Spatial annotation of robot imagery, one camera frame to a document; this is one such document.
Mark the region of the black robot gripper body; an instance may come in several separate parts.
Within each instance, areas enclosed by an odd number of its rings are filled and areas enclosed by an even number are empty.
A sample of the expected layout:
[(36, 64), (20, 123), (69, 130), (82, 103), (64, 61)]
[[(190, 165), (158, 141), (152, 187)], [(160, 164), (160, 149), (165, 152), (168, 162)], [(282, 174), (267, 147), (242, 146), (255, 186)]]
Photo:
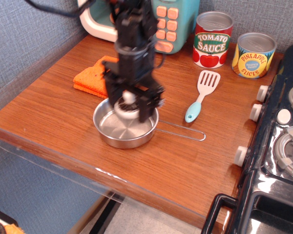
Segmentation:
[(130, 91), (140, 97), (159, 98), (161, 106), (164, 102), (162, 93), (163, 86), (153, 77), (152, 72), (155, 68), (155, 51), (153, 47), (118, 48), (118, 61), (103, 61), (105, 67), (103, 72), (104, 79), (109, 78), (117, 84), (122, 84), (124, 91)]

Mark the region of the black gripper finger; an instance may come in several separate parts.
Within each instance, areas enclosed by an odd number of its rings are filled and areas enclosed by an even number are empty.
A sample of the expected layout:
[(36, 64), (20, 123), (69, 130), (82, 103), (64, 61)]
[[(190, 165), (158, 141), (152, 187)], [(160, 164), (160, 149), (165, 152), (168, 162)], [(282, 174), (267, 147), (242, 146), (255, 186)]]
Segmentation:
[(150, 116), (153, 115), (155, 108), (159, 104), (159, 98), (148, 98), (142, 96), (138, 100), (139, 104), (139, 121), (145, 122)]
[(114, 80), (106, 78), (105, 86), (110, 105), (113, 107), (115, 103), (122, 97), (124, 87), (122, 84), (117, 84)]

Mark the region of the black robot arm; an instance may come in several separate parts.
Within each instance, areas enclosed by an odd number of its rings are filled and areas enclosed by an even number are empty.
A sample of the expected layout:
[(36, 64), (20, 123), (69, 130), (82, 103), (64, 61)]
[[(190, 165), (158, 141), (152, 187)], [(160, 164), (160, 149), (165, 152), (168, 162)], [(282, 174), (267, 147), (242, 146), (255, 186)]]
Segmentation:
[(120, 117), (145, 122), (164, 102), (164, 88), (152, 76), (158, 21), (149, 0), (116, 0), (110, 7), (119, 60), (102, 62), (108, 100)]

